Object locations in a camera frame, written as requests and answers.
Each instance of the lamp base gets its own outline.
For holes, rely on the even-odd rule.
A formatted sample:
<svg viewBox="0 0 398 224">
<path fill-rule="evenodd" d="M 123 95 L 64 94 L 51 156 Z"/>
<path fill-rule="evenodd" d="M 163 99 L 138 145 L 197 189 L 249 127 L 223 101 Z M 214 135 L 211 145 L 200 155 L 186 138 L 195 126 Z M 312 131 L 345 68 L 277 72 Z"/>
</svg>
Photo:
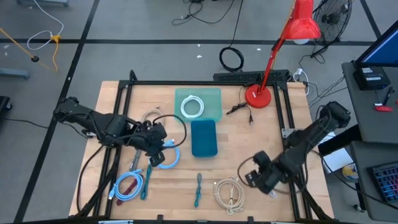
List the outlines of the lamp base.
<svg viewBox="0 0 398 224">
<path fill-rule="evenodd" d="M 265 88 L 261 95 L 257 93 L 258 89 L 260 88 L 259 85 L 252 85 L 244 94 L 244 99 L 248 103 L 249 106 L 254 108 L 265 108 L 269 102 L 271 102 L 271 93 L 267 88 Z"/>
</svg>

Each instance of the translucent teal container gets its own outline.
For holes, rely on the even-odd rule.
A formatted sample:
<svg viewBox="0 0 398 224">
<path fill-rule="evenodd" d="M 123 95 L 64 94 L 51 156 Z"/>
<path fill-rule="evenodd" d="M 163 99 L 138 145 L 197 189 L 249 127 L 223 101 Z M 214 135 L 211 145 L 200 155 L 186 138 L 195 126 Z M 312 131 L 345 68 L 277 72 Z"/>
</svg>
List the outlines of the translucent teal container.
<svg viewBox="0 0 398 224">
<path fill-rule="evenodd" d="M 199 97 L 204 104 L 203 113 L 197 118 L 186 118 L 181 113 L 182 101 L 188 96 Z M 197 114 L 200 110 L 198 102 L 192 100 L 185 104 L 184 110 L 187 114 Z M 221 108 L 221 90 L 219 88 L 177 88 L 175 89 L 174 114 L 185 122 L 201 119 L 212 119 L 219 121 L 223 115 Z"/>
</svg>

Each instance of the gray floor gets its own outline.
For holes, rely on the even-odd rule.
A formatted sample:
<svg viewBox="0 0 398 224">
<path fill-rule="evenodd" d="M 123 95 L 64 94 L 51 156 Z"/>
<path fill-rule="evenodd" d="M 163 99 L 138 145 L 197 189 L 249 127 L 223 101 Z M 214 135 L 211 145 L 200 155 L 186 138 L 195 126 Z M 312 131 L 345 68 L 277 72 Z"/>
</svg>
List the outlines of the gray floor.
<svg viewBox="0 0 398 224">
<path fill-rule="evenodd" d="M 171 26 L 172 19 L 184 16 L 188 4 L 181 0 L 124 1 L 101 0 L 88 39 L 230 39 L 233 34 L 239 4 L 219 24 L 208 25 L 192 20 L 182 26 Z M 374 20 L 384 32 L 397 20 L 396 0 L 367 0 Z M 200 17 L 215 20 L 230 1 L 207 0 Z M 51 15 L 65 24 L 62 37 L 79 39 L 90 13 L 93 0 L 70 0 L 70 7 L 46 5 Z M 373 41 L 376 36 L 359 0 L 353 4 L 351 20 L 342 36 L 343 41 Z M 236 39 L 276 40 L 289 13 L 290 1 L 245 1 Z M 15 38 L 27 39 L 40 30 L 59 30 L 59 25 L 43 15 L 36 7 L 17 5 L 15 1 L 0 1 L 0 25 Z M 103 80 L 127 79 L 134 69 L 140 80 L 212 80 L 216 72 L 224 72 L 218 52 L 225 45 L 212 44 L 86 44 L 78 62 L 68 95 L 76 96 L 82 104 L 94 107 Z M 49 44 L 35 54 L 51 64 L 54 45 Z M 14 108 L 8 116 L 48 125 L 52 110 L 60 95 L 77 44 L 61 44 L 58 54 L 60 72 L 54 74 L 32 63 L 13 44 L 0 44 L 0 66 L 25 69 L 29 80 L 0 77 L 0 95 L 12 98 Z M 245 56 L 244 70 L 263 70 L 271 45 L 234 45 Z M 342 76 L 341 63 L 356 59 L 367 47 L 332 46 L 323 56 L 325 64 L 305 58 L 302 65 L 311 82 L 322 91 Z M 311 46 L 283 46 L 275 69 L 295 71 L 302 55 Z M 230 64 L 237 64 L 234 55 L 226 54 Z M 342 82 L 335 89 L 345 87 Z M 310 91 L 308 101 L 315 98 Z M 352 111 L 346 90 L 322 99 L 311 108 L 313 117 L 319 105 L 336 100 Z M 31 170 L 40 151 L 45 130 L 38 127 L 3 122 L 0 134 L 0 223 L 12 222 L 21 202 Z M 25 221 L 63 218 L 68 215 L 78 171 L 83 157 L 85 140 L 72 129 L 58 125 L 50 144 L 43 169 L 30 201 Z M 351 206 L 358 202 L 356 193 L 333 177 L 327 176 L 335 217 L 341 221 L 380 223 L 358 213 Z"/>
</svg>

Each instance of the monitor screen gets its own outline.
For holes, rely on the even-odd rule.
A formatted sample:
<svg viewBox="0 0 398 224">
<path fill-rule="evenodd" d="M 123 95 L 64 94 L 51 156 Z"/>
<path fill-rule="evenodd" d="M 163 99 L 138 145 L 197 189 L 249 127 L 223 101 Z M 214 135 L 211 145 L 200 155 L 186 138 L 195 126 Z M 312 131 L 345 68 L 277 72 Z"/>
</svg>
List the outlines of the monitor screen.
<svg viewBox="0 0 398 224">
<path fill-rule="evenodd" d="M 391 32 L 374 50 L 363 57 L 362 63 L 398 65 L 398 29 Z"/>
</svg>

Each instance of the wooden table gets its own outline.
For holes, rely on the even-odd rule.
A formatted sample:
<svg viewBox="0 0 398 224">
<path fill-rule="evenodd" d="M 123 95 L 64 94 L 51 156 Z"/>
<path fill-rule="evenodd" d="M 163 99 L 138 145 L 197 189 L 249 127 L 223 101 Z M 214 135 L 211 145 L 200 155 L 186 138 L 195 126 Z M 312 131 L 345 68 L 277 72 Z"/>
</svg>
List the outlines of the wooden table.
<svg viewBox="0 0 398 224">
<path fill-rule="evenodd" d="M 117 93 L 118 82 L 103 82 L 99 93 L 95 110 L 100 113 L 112 113 L 114 99 Z M 164 114 L 174 113 L 174 93 L 176 88 L 189 86 L 177 85 L 134 85 L 130 102 L 128 116 L 132 119 L 141 120 L 142 115 L 156 106 Z M 157 215 L 164 215 L 164 220 L 227 220 L 245 221 L 248 216 L 254 217 L 255 221 L 294 221 L 292 203 L 289 195 L 278 194 L 277 198 L 271 198 L 261 193 L 258 189 L 250 189 L 241 184 L 245 193 L 244 211 L 227 215 L 226 210 L 221 208 L 213 195 L 214 183 L 220 179 L 228 178 L 230 175 L 236 177 L 238 165 L 247 157 L 264 150 L 273 159 L 282 151 L 279 122 L 275 100 L 264 109 L 252 109 L 254 122 L 248 122 L 249 111 L 241 109 L 233 114 L 225 115 L 232 106 L 238 102 L 240 86 L 212 86 L 221 89 L 223 117 L 216 124 L 218 154 L 214 158 L 195 159 L 191 153 L 190 124 L 187 123 L 188 136 L 185 143 L 180 146 L 181 158 L 178 165 L 170 170 L 154 169 L 149 182 L 149 194 L 147 200 L 140 200 L 136 197 L 121 206 L 112 206 L 111 218 L 114 219 L 143 219 L 155 220 Z M 302 83 L 288 83 L 289 96 L 296 128 L 305 128 L 312 121 L 308 109 Z M 287 116 L 284 112 L 284 121 L 287 126 Z M 182 125 L 174 118 L 167 118 L 165 128 L 168 134 L 167 139 L 175 139 L 176 142 L 183 137 Z M 99 148 L 96 139 L 87 142 L 82 165 Z M 130 163 L 136 153 L 132 147 L 122 149 L 119 163 L 118 176 L 128 171 Z M 174 150 L 164 151 L 166 161 L 170 164 L 175 159 Z M 86 168 L 81 185 L 81 207 L 92 196 L 98 186 L 101 166 L 103 163 L 104 150 L 100 152 Z M 148 157 L 141 156 L 138 168 L 146 169 Z M 241 173 L 247 174 L 255 168 L 254 163 L 248 162 Z M 195 191 L 197 188 L 197 174 L 202 174 L 201 184 L 202 198 L 198 208 L 194 207 Z M 328 189 L 320 158 L 310 153 L 308 155 L 308 190 L 313 195 L 322 209 L 329 216 L 333 217 Z M 132 182 L 126 179 L 120 191 L 123 192 Z M 279 184 L 278 189 L 289 191 L 288 185 Z M 229 198 L 229 189 L 226 187 L 221 194 L 222 198 Z M 101 203 L 100 214 L 105 208 L 108 198 L 108 189 L 104 191 Z M 303 205 L 300 204 L 302 217 Z M 70 208 L 70 214 L 75 214 L 76 193 Z"/>
</svg>

